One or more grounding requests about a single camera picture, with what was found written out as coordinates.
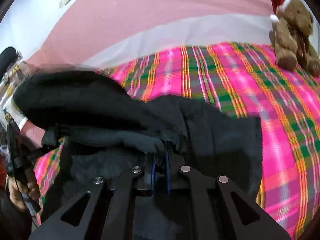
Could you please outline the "person's left hand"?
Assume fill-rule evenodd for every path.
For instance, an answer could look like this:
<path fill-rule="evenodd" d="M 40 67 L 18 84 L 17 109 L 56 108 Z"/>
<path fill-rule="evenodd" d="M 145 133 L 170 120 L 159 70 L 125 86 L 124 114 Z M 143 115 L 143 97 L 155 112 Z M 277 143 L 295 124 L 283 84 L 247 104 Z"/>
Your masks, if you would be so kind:
<path fill-rule="evenodd" d="M 22 194 L 27 194 L 33 201 L 37 203 L 40 199 L 40 190 L 33 169 L 27 169 L 25 174 L 28 181 L 27 186 L 24 186 L 20 181 L 16 180 L 14 177 L 7 178 L 9 198 L 13 205 L 19 211 L 25 211 L 27 209 L 23 202 Z"/>

